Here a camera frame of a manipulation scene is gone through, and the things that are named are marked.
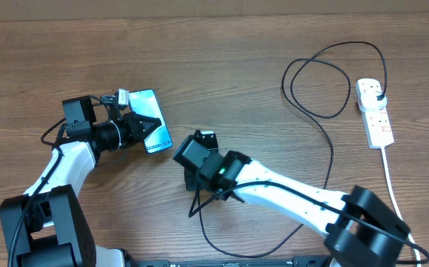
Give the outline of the blue Galaxy smartphone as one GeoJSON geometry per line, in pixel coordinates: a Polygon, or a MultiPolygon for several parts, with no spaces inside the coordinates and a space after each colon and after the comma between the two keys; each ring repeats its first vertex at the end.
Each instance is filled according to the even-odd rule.
{"type": "Polygon", "coordinates": [[[161,121],[161,125],[144,139],[146,152],[153,154],[171,148],[173,142],[154,91],[152,89],[146,89],[130,92],[129,103],[130,109],[137,114],[156,117],[161,121]]]}

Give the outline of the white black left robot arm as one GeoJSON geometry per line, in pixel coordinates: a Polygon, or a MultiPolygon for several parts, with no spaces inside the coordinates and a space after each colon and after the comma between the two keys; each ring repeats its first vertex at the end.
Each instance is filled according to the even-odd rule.
{"type": "Polygon", "coordinates": [[[136,266],[123,248],[96,245],[78,201],[105,151],[142,143],[146,152],[172,145],[153,90],[80,96],[62,102],[64,118],[51,159],[22,195],[5,199],[0,220],[9,266],[136,266]]]}

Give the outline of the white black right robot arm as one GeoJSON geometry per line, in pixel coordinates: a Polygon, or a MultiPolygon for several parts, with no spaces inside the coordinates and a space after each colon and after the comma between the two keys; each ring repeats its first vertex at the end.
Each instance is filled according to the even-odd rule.
{"type": "Polygon", "coordinates": [[[397,266],[404,246],[422,254],[413,264],[429,263],[429,252],[408,239],[410,228],[372,191],[355,186],[346,194],[296,181],[269,170],[238,151],[222,156],[214,133],[189,135],[174,160],[190,174],[195,191],[208,190],[206,202],[194,201],[194,216],[214,200],[234,197],[281,212],[319,234],[330,252],[330,266],[397,266]]]}

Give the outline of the white charger plug adapter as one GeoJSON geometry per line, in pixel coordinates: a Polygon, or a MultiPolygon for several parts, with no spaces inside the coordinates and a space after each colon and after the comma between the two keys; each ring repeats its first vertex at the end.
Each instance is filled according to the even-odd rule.
{"type": "Polygon", "coordinates": [[[385,108],[388,99],[382,95],[380,82],[375,79],[363,78],[359,79],[355,85],[356,95],[358,98],[358,106],[361,112],[374,111],[385,108]]]}

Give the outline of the white power extension strip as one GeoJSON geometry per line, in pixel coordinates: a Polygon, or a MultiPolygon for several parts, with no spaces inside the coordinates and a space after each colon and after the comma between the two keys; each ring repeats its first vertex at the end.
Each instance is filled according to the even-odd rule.
{"type": "Polygon", "coordinates": [[[381,149],[394,143],[386,107],[361,115],[369,148],[381,149]]]}

